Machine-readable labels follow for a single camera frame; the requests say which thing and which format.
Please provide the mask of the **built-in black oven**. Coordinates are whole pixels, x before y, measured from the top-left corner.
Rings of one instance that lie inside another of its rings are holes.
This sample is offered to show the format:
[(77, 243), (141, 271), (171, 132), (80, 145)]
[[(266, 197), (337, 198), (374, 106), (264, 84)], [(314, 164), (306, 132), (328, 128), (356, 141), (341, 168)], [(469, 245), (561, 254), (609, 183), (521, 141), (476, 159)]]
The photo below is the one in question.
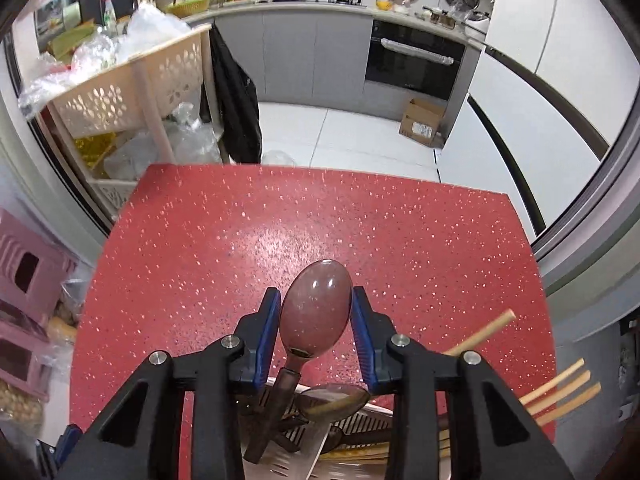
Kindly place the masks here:
[(466, 45), (427, 30), (374, 20), (364, 88), (370, 94), (449, 101)]

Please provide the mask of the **beige perforated storage rack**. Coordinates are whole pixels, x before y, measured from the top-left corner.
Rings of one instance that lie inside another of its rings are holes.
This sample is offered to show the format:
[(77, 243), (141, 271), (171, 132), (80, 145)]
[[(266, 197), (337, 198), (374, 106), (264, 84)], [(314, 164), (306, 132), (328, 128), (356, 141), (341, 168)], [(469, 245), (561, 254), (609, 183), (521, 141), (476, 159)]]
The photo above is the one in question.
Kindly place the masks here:
[(112, 217), (146, 168), (224, 164), (209, 24), (95, 74), (47, 102), (56, 130)]

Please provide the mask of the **pink plastic stool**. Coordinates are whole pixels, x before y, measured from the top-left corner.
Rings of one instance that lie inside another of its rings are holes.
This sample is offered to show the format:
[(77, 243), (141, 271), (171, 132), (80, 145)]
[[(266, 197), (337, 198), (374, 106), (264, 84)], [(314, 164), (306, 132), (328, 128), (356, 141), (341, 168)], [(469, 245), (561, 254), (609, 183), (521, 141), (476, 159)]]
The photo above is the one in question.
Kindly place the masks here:
[(47, 326), (76, 262), (1, 211), (1, 378), (47, 401)]

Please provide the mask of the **dark translucent spoon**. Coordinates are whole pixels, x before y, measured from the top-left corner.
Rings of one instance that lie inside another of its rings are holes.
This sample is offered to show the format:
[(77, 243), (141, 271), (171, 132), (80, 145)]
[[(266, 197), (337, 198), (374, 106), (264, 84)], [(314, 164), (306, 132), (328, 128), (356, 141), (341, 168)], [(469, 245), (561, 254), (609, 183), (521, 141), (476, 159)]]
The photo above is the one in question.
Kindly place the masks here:
[(262, 424), (250, 437), (244, 460), (257, 464), (277, 429), (305, 364), (328, 352), (344, 333), (350, 317), (352, 278), (338, 261), (323, 259), (300, 272), (285, 295), (279, 333), (285, 364), (272, 385)]

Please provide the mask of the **black hanging garment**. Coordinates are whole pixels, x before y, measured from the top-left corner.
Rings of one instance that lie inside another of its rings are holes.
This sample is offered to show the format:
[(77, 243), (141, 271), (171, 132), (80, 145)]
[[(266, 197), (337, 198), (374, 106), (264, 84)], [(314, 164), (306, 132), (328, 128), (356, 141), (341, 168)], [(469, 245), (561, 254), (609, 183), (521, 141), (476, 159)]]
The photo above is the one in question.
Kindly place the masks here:
[(259, 125), (257, 90), (242, 66), (235, 61), (215, 23), (209, 29), (208, 58), (212, 68), (217, 110), (212, 112), (201, 98), (201, 112), (222, 127), (221, 141), (228, 155), (238, 164), (259, 164), (262, 159), (262, 129)]

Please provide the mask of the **beige utensil holder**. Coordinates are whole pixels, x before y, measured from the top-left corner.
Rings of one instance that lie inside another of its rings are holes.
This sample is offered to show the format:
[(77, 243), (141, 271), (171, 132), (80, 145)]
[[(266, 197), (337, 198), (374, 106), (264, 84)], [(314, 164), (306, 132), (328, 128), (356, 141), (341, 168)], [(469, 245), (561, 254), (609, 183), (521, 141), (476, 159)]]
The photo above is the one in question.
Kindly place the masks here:
[(274, 380), (258, 392), (240, 394), (238, 408), (245, 479), (357, 479), (367, 472), (360, 460), (384, 460), (384, 470), (369, 471), (386, 478), (393, 422), (393, 396), (374, 396), (357, 413), (337, 422), (310, 422), (297, 411), (295, 400), (309, 388), (297, 386), (288, 408), (257, 464), (244, 460), (250, 437), (262, 424), (262, 414)]

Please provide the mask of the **cardboard box on floor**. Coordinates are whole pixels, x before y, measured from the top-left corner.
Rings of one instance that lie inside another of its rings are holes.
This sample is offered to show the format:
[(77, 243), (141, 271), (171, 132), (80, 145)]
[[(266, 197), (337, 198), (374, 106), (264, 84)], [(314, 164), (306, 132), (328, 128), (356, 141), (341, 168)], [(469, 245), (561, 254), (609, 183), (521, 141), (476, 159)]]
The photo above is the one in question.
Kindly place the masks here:
[(431, 101), (413, 98), (402, 116), (399, 133), (406, 138), (432, 148), (446, 108)]

